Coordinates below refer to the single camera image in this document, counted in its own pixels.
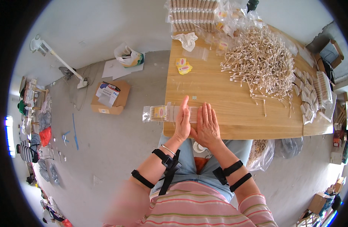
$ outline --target silver bracelet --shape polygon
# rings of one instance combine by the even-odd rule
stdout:
[[[163,148],[167,149],[168,151],[170,151],[174,156],[175,156],[175,153],[172,152],[169,148],[167,148],[166,146],[164,146],[164,144],[161,145]]]

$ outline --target forearm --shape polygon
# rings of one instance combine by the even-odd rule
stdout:
[[[183,142],[179,139],[172,137],[164,145],[172,152],[176,153],[182,143]],[[170,155],[170,157],[174,157],[174,155],[170,151],[163,148],[162,146],[159,149],[165,154]],[[136,170],[139,171],[140,175],[142,175],[149,182],[156,184],[158,183],[158,180],[162,177],[166,169],[161,162],[162,160],[156,154],[151,154]],[[145,189],[145,191],[147,191],[147,193],[150,193],[150,188],[146,187],[136,178],[130,176],[129,181],[140,185]]]
[[[228,168],[233,165],[235,162],[239,161],[239,158],[236,157],[221,141],[217,145],[213,146],[210,151],[216,157],[217,161],[221,165],[222,169]],[[246,163],[233,172],[231,175],[227,176],[226,179],[229,185],[235,184],[240,180],[244,175],[248,173],[248,170],[245,167]],[[253,178],[248,179],[240,187],[235,190],[237,201],[240,203],[245,197],[253,193],[260,193],[259,188],[257,187]]]

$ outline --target person's right hand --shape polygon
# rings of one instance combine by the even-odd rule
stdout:
[[[198,110],[197,131],[190,128],[190,135],[203,147],[211,150],[213,146],[222,143],[216,113],[211,105],[203,103]]]

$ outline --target white stick vacuum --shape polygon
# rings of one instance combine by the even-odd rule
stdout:
[[[44,41],[40,39],[40,35],[37,34],[35,38],[30,42],[30,51],[33,53],[35,51],[40,52],[43,56],[45,56],[48,52],[54,55],[60,62],[63,63],[77,78],[80,80],[80,83],[77,85],[77,88],[84,88],[88,85],[88,81],[86,78],[83,78],[79,75],[74,69],[72,69],[65,61],[63,61],[54,50]]]

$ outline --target pile of cotton swabs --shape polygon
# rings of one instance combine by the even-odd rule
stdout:
[[[226,52],[221,63],[222,72],[232,73],[230,80],[247,83],[250,96],[258,105],[257,100],[264,103],[265,98],[272,97],[279,100],[286,107],[293,98],[294,60],[289,49],[285,47],[275,34],[267,28],[247,28],[241,34],[239,46]]]

